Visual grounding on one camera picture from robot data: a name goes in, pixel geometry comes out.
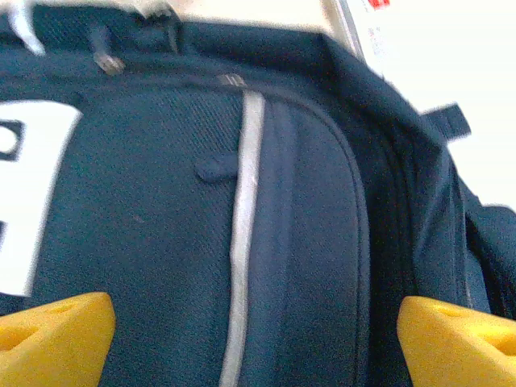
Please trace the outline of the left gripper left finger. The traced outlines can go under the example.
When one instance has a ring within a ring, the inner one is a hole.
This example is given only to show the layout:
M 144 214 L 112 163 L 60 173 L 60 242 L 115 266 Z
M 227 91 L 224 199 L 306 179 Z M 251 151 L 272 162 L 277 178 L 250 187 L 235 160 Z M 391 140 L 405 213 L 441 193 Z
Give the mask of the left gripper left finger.
M 0 387 L 98 387 L 114 330 L 101 292 L 2 316 Z

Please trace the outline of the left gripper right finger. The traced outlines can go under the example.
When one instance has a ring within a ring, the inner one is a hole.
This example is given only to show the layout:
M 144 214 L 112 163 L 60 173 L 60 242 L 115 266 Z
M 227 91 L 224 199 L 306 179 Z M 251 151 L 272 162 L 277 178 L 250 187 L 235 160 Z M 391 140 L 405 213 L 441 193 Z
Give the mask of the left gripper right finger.
M 516 387 L 516 321 L 403 299 L 397 337 L 414 387 Z

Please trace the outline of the navy blue backpack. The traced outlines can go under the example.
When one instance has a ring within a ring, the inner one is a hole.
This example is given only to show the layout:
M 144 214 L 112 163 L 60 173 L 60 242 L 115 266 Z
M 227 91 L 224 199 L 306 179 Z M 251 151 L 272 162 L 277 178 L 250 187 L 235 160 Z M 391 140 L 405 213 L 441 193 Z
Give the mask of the navy blue backpack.
M 99 387 L 414 387 L 423 296 L 516 320 L 516 213 L 332 38 L 0 11 L 0 315 L 111 296 Z

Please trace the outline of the clear pack with red label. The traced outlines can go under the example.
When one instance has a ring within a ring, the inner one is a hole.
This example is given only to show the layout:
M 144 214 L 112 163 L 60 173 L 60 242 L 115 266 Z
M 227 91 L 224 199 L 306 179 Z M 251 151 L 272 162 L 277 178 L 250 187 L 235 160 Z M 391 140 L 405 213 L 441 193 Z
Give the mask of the clear pack with red label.
M 334 37 L 388 83 L 395 78 L 395 30 L 388 25 L 390 0 L 321 0 Z

